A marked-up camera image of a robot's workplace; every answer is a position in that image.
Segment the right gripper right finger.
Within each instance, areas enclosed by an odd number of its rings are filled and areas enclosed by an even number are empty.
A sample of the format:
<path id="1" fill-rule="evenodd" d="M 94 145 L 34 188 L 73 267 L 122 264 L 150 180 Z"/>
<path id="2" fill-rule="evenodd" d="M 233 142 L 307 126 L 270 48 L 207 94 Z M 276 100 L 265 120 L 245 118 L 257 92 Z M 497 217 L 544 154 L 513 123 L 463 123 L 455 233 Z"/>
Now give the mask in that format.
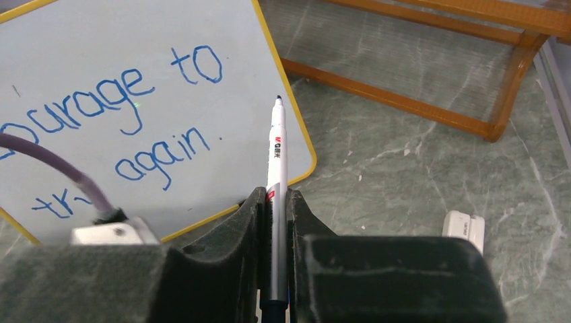
<path id="1" fill-rule="evenodd" d="M 507 322 L 477 248 L 441 236 L 340 236 L 286 203 L 292 322 Z"/>

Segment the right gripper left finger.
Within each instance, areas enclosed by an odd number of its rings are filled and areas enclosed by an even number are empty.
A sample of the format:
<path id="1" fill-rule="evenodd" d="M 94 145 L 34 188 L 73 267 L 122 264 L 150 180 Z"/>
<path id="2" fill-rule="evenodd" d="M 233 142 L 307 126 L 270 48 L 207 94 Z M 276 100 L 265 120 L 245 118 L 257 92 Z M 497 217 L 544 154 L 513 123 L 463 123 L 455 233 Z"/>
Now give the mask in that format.
<path id="1" fill-rule="evenodd" d="M 1 262 L 2 322 L 255 322 L 264 188 L 192 244 L 35 246 Z"/>

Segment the white blue marker pen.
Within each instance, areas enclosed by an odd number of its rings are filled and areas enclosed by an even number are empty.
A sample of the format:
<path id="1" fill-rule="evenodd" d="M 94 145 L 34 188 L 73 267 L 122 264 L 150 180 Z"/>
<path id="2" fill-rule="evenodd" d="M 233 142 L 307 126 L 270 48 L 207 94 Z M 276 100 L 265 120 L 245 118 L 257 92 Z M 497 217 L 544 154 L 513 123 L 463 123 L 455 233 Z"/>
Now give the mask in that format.
<path id="1" fill-rule="evenodd" d="M 280 95 L 271 111 L 267 168 L 268 279 L 261 291 L 261 321 L 285 322 L 289 304 L 288 287 L 288 146 L 286 110 Z"/>

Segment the yellow framed whiteboard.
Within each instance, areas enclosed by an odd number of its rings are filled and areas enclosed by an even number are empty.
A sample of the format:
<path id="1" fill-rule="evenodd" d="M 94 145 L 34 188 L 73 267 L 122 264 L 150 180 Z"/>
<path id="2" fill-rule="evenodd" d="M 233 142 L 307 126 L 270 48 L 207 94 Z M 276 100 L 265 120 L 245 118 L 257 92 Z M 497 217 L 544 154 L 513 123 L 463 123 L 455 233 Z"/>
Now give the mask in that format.
<path id="1" fill-rule="evenodd" d="M 278 96 L 295 183 L 316 153 L 258 1 L 31 1 L 1 14 L 1 131 L 60 155 L 164 239 L 265 185 Z"/>

